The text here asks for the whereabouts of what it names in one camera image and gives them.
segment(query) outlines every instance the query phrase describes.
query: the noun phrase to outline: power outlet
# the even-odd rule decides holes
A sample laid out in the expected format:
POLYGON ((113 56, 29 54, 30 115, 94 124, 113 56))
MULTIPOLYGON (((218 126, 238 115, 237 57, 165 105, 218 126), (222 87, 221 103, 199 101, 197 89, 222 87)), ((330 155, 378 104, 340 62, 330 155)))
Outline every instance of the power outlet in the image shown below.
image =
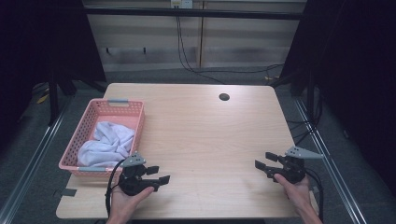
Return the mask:
POLYGON ((171 8, 181 8, 181 0, 171 0, 171 8))
POLYGON ((182 8, 192 8, 192 0, 181 0, 182 8))

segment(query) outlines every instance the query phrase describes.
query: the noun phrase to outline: plastic basket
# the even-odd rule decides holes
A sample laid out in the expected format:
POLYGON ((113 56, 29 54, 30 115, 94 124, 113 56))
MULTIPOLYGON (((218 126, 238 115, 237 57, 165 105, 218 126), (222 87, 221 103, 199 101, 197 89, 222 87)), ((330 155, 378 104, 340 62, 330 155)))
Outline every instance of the plastic basket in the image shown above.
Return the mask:
MULTIPOLYGON (((59 167, 73 175, 109 177, 113 167, 77 167, 78 151, 85 142, 93 139, 97 122, 110 121, 134 130, 130 153, 135 152, 143 129, 145 117, 143 105, 143 102, 132 100, 90 100, 59 162, 59 167)), ((120 175, 120 172, 121 168, 116 171, 115 177, 120 175)))

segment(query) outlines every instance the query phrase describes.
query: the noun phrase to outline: white cloth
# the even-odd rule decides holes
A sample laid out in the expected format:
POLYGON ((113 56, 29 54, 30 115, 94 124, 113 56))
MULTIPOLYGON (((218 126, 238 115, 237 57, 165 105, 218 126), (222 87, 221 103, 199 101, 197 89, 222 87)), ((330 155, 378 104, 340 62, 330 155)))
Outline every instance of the white cloth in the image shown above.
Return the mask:
POLYGON ((108 121, 98 122, 95 140, 85 142, 78 152, 78 166, 114 167, 129 156, 134 130, 108 121))

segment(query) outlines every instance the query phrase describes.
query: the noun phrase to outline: person's left hand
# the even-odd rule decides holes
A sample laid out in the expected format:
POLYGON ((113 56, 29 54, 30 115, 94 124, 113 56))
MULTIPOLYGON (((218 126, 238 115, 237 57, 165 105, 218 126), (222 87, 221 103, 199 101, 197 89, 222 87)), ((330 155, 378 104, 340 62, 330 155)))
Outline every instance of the person's left hand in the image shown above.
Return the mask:
POLYGON ((148 187, 135 196, 128 196, 120 187, 116 186, 111 192, 110 217, 107 223, 126 223, 132 217, 137 205, 153 191, 153 187, 148 187))

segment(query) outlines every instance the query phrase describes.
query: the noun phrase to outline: light wood tabletop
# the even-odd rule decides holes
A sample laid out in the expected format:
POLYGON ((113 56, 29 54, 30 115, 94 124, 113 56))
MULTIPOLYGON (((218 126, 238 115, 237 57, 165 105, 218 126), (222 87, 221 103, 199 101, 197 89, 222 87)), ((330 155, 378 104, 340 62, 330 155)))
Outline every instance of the light wood tabletop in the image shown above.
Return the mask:
MULTIPOLYGON (((295 217, 283 189, 254 166, 281 167, 265 152, 293 146, 274 89, 265 86, 121 84, 107 99, 143 101, 145 123, 138 152, 146 165, 170 175, 139 204, 136 219, 295 217), (219 98, 222 93, 229 100, 219 98)), ((106 217, 107 179, 71 175, 57 209, 60 218, 106 217)))

